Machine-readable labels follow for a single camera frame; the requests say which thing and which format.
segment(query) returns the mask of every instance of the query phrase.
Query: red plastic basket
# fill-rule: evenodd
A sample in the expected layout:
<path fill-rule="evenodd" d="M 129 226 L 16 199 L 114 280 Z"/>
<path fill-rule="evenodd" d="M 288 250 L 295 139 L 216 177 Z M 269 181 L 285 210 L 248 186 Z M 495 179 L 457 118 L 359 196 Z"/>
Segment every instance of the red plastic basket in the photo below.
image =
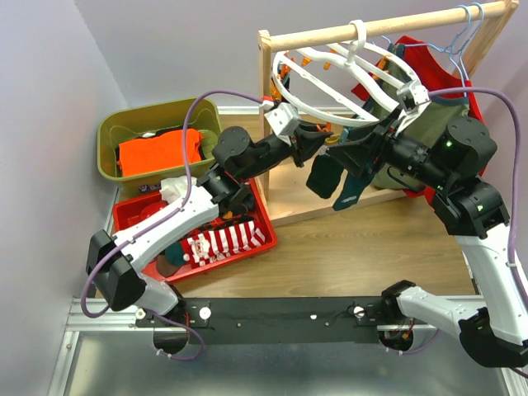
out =
<path fill-rule="evenodd" d="M 239 254 L 227 257 L 224 260 L 210 263 L 206 266 L 192 268 L 190 264 L 186 264 L 180 267 L 180 269 L 174 275 L 167 278 L 159 275 L 159 273 L 156 271 L 155 261 L 150 262 L 143 270 L 143 273 L 159 281 L 181 281 L 182 279 L 190 278 L 191 276 L 204 274 L 220 266 L 231 264 L 237 260 L 265 252 L 266 250 L 269 250 L 277 245 L 277 236 L 271 227 L 270 219 L 267 216 L 264 204 L 262 204 L 261 197 L 258 194 L 257 184 L 253 179 L 250 181 L 250 187 L 256 201 L 255 210 L 250 215 L 252 215 L 255 220 L 260 223 L 262 227 L 261 231 L 266 237 L 266 243 L 262 244 L 260 247 L 255 247 L 254 249 L 246 252 L 240 252 Z M 126 200 L 125 202 L 120 202 L 119 204 L 115 205 L 113 209 L 115 231 L 121 231 L 122 229 L 127 229 L 128 227 L 132 227 L 133 225 L 139 223 L 139 214 L 141 213 L 141 210 L 150 204 L 159 202 L 161 199 L 162 195 L 160 192 L 153 192 L 151 194 L 138 196 L 137 198 Z"/>

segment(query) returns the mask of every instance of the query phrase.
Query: blue wire hanger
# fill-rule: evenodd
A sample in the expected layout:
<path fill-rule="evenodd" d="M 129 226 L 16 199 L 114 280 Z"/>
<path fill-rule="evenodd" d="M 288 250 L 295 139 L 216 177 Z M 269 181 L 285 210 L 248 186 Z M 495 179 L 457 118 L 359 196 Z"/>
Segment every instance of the blue wire hanger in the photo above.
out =
<path fill-rule="evenodd" d="M 469 27 L 471 26 L 471 11 L 469 10 L 469 8 L 467 8 L 466 6 L 464 5 L 459 5 L 459 6 L 456 6 L 455 8 L 463 8 L 466 13 L 468 14 L 468 22 L 466 23 L 466 26 L 465 28 L 458 32 L 456 35 L 455 35 L 455 38 L 453 39 L 453 41 L 451 41 L 451 44 L 447 45 L 445 48 L 440 48 L 438 47 L 437 45 L 434 45 L 432 43 L 420 43 L 420 44 L 406 44 L 405 46 L 406 47 L 421 47 L 421 46 L 427 46 L 427 47 L 430 47 L 430 48 L 433 48 L 434 50 L 440 52 L 441 54 L 448 54 L 449 55 L 449 60 L 450 62 L 456 67 L 456 69 L 458 70 L 459 74 L 460 74 L 460 77 L 461 77 L 461 82 L 462 82 L 462 87 L 465 87 L 465 81 L 466 80 L 469 80 L 469 75 L 468 75 L 468 71 L 465 67 L 465 64 L 464 64 L 464 60 L 462 59 L 463 55 L 464 55 L 464 52 L 468 46 L 468 44 L 471 42 L 471 40 L 475 37 L 475 35 L 477 34 L 477 31 L 479 31 L 480 27 L 482 26 L 483 22 L 484 22 L 484 8 L 482 7 L 482 4 L 480 4 L 479 2 L 472 2 L 470 4 L 470 6 L 476 6 L 480 9 L 480 21 L 477 25 L 477 27 L 474 29 L 474 31 L 469 35 L 469 37 L 466 39 L 466 41 L 460 46 L 459 49 L 455 50 L 455 44 L 456 42 L 458 41 L 458 39 L 469 29 Z M 390 44 L 392 44 L 391 40 L 389 37 L 387 37 L 386 35 L 382 35 L 382 37 L 384 39 L 386 39 Z M 454 56 L 458 55 L 458 62 L 455 60 Z"/>

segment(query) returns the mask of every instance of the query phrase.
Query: red and white striped cloth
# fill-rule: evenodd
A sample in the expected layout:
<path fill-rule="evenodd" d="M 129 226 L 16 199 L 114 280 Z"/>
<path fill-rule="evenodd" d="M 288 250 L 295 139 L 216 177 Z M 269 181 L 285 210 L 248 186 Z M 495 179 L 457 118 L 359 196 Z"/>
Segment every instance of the red and white striped cloth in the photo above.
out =
<path fill-rule="evenodd" d="M 184 260 L 193 267 L 205 266 L 211 262 L 258 248 L 266 237 L 255 221 L 235 224 L 226 229 L 205 231 L 180 241 Z"/>

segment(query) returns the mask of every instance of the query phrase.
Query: light purple wall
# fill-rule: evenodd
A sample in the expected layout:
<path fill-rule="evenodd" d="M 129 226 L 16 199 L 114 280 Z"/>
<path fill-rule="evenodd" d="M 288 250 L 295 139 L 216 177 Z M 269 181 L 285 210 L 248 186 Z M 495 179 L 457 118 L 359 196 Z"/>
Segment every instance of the light purple wall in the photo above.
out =
<path fill-rule="evenodd" d="M 257 93 L 257 30 L 273 35 L 337 26 L 353 19 L 373 21 L 419 12 L 437 11 L 460 4 L 459 0 L 157 0 L 156 2 L 75 0 L 115 80 L 131 106 L 197 96 L 212 88 L 231 88 Z M 521 2 L 510 24 L 474 76 L 474 85 L 504 91 L 515 101 L 523 125 L 528 125 L 528 50 L 526 24 L 528 7 Z M 461 25 L 412 32 L 425 41 L 445 46 Z M 381 38 L 375 39 L 385 45 Z M 443 65 L 445 55 L 438 54 Z M 322 76 L 341 93 L 347 94 L 353 81 L 337 68 L 323 72 L 320 64 L 310 71 Z M 294 93 L 312 105 L 335 106 L 308 84 L 293 85 Z M 247 105 L 232 97 L 217 96 L 220 105 Z M 488 167 L 486 178 L 498 186 L 505 200 L 511 200 L 513 132 L 510 116 L 495 100 L 478 96 L 484 118 L 499 152 Z M 523 159 L 523 168 L 528 163 Z M 528 204 L 528 186 L 521 186 Z M 518 250 L 528 262 L 528 210 L 520 213 Z"/>
<path fill-rule="evenodd" d="M 47 394 L 113 187 L 95 163 L 126 106 L 71 0 L 0 4 L 0 394 Z"/>

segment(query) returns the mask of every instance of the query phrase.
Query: wooden floor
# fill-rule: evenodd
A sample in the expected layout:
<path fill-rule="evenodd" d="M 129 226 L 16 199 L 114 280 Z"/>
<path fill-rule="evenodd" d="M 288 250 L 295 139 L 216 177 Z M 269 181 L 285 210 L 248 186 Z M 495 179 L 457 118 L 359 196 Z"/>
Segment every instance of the wooden floor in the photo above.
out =
<path fill-rule="evenodd" d="M 257 139 L 257 118 L 222 116 Z M 276 228 L 268 253 L 176 284 L 189 297 L 378 295 L 402 279 L 438 295 L 473 287 L 455 240 L 423 198 L 401 198 Z"/>

